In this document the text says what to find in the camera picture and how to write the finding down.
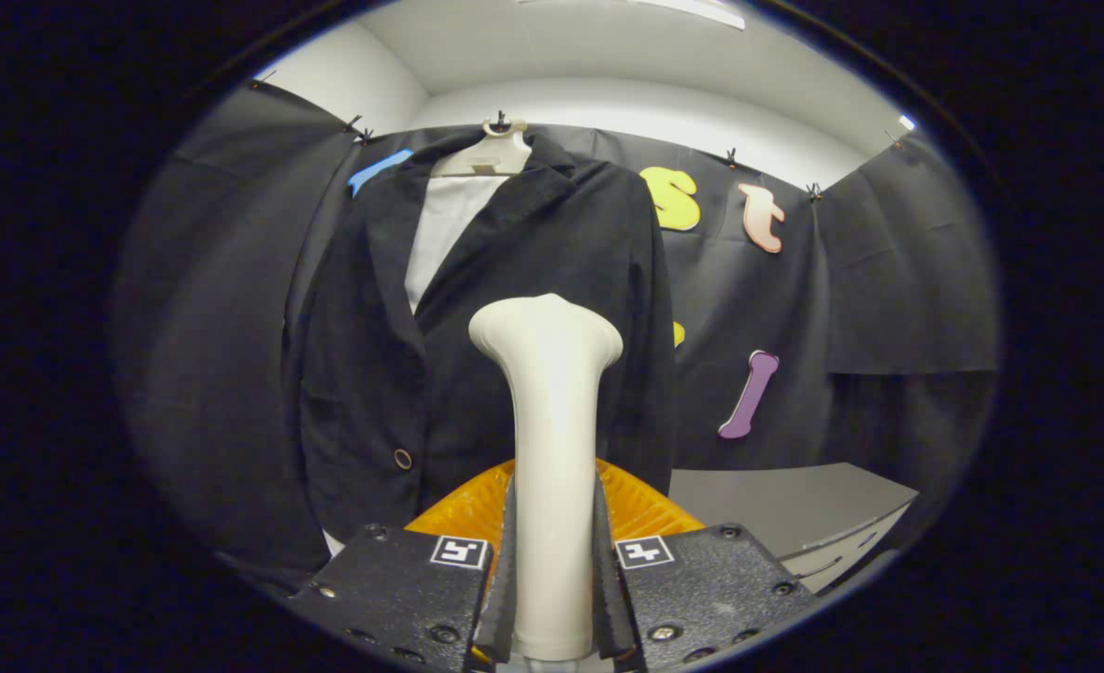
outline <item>white hanger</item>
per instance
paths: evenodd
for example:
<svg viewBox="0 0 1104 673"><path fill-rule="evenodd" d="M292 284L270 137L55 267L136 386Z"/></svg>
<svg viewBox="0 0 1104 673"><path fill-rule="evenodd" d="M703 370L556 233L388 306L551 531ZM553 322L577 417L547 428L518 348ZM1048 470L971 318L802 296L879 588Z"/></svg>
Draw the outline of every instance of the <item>white hanger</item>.
<svg viewBox="0 0 1104 673"><path fill-rule="evenodd" d="M530 146L522 141L527 122L510 119L506 131L489 128L490 119L480 127L485 137L471 148L450 153L432 167L431 178L455 178L455 175L520 174L531 157Z"/></svg>

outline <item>white cylindrical object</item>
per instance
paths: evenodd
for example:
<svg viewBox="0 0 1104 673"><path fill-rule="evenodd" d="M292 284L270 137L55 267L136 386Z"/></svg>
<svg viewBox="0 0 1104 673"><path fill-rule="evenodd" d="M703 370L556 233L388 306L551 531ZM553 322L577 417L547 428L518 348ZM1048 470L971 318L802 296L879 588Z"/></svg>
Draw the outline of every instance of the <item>white cylindrical object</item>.
<svg viewBox="0 0 1104 673"><path fill-rule="evenodd" d="M593 648L597 388L623 336L556 295L492 302L469 321L514 405L514 649L565 661Z"/></svg>

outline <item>ceiling light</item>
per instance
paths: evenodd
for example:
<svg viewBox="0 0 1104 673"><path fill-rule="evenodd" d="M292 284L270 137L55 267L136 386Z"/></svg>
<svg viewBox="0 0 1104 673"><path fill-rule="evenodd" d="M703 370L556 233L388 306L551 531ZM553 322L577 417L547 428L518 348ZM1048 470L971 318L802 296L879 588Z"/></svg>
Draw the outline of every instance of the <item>ceiling light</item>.
<svg viewBox="0 0 1104 673"><path fill-rule="evenodd" d="M533 0L516 0L518 3L532 3ZM747 29L747 22L734 9L719 3L718 0L628 0L630 3L654 4L656 8L676 9L693 17L718 21L739 30Z"/></svg>

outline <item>white shirt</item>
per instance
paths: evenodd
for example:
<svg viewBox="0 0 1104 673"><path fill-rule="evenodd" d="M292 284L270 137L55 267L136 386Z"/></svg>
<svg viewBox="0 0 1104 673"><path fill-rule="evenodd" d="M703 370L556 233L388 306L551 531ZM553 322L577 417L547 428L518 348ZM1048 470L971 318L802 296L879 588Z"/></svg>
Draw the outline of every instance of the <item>white shirt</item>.
<svg viewBox="0 0 1104 673"><path fill-rule="evenodd" d="M427 291L444 257L456 244L473 218L489 203L492 193L509 175L468 175L467 178L433 178L427 180L427 195L418 229L411 246L411 263L405 269L405 295L411 311Z"/></svg>

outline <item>jacket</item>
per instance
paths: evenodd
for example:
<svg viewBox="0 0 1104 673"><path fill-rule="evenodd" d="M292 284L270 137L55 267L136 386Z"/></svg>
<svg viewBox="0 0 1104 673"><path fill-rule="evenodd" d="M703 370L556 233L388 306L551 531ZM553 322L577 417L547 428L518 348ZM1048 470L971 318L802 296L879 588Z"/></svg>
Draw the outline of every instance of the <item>jacket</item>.
<svg viewBox="0 0 1104 673"><path fill-rule="evenodd" d="M432 165L459 132L361 186L305 302L299 440L320 525L347 540L406 524L514 455L503 373L467 323L510 297L560 295L609 320L624 352L598 388L598 457L667 493L672 312L656 207L634 172L530 137L531 154L450 248L412 312L403 279Z"/></svg>

